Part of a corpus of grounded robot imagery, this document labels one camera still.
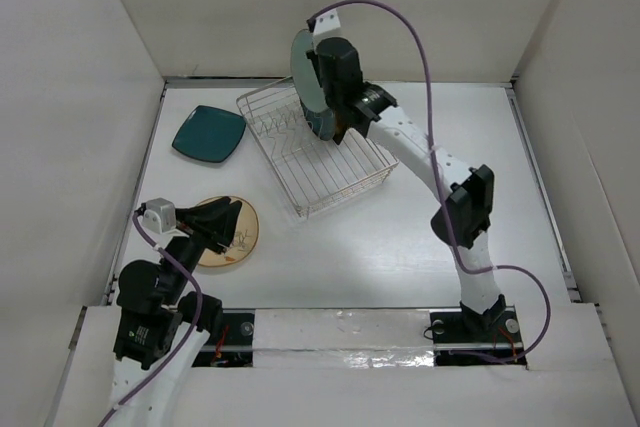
dark plate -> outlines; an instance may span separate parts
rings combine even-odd
[[[184,121],[171,146],[191,159],[217,164],[236,149],[245,127],[238,114],[199,105]]]

metal rack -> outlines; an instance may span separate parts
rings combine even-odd
[[[316,137],[290,78],[249,92],[237,104],[301,217],[380,185],[398,165],[353,129],[340,145]]]

white wall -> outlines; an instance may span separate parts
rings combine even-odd
[[[123,0],[163,75],[286,76],[295,33],[337,0]],[[434,78],[508,81],[549,0],[382,0],[427,44]],[[371,7],[344,9],[369,78],[421,79],[401,24]]]
[[[516,92],[578,285],[640,416],[640,0],[558,0]]]
[[[0,424],[42,425],[162,80],[119,0],[0,0],[0,59]]]

round plate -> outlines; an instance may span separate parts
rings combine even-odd
[[[247,258],[253,252],[258,242],[258,234],[260,232],[260,224],[258,222],[258,214],[253,206],[244,199],[229,196],[232,202],[239,200],[242,202],[238,223],[236,225],[236,233],[233,238],[231,247],[224,254],[216,254],[210,250],[205,250],[200,257],[198,265],[202,267],[226,267],[235,264]],[[208,204],[220,197],[203,200],[198,205]]]
[[[312,50],[311,32],[301,30],[291,44],[291,77],[311,130],[320,139],[329,140],[335,131],[335,115],[327,106],[313,63],[307,58],[307,52]]]

black bracket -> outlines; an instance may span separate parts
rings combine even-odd
[[[486,165],[472,169],[462,185],[451,186],[453,192],[447,198],[446,206],[459,246],[470,249],[478,235],[491,225],[489,214],[493,210],[493,186],[494,174]],[[431,228],[442,242],[451,245],[442,207],[431,219]]]
[[[178,312],[182,314],[182,321],[191,323],[196,314],[197,296],[195,292],[189,292],[178,302]],[[222,301],[211,297],[202,296],[202,309],[198,318],[198,331],[207,330],[212,336],[217,336],[222,330]]]
[[[425,331],[425,337],[427,333],[432,336],[430,339],[433,340],[437,353],[436,365],[461,366],[490,363],[474,356],[456,355],[456,350],[482,352],[500,358],[512,357],[514,350],[517,354],[523,351],[522,347],[516,347],[517,344],[522,344],[516,313],[514,310],[505,309],[504,297],[500,297],[494,307],[485,311],[487,320],[495,315],[488,324],[479,325],[474,322],[474,325],[470,326],[469,312],[465,311],[464,306],[461,306],[461,310],[430,313],[431,325]],[[512,328],[513,324],[518,326],[515,331]],[[507,342],[513,343],[511,349],[504,348]],[[527,361],[525,357],[521,357],[516,363],[526,365]]]
[[[349,128],[367,136],[371,122],[396,99],[379,85],[365,82],[356,48],[343,37],[329,37],[307,53],[313,63],[318,81],[324,91],[328,107],[335,113],[336,128],[333,141],[340,144]]]
[[[193,242],[221,254],[233,242],[242,202],[220,197],[207,204],[176,209],[178,230]]]

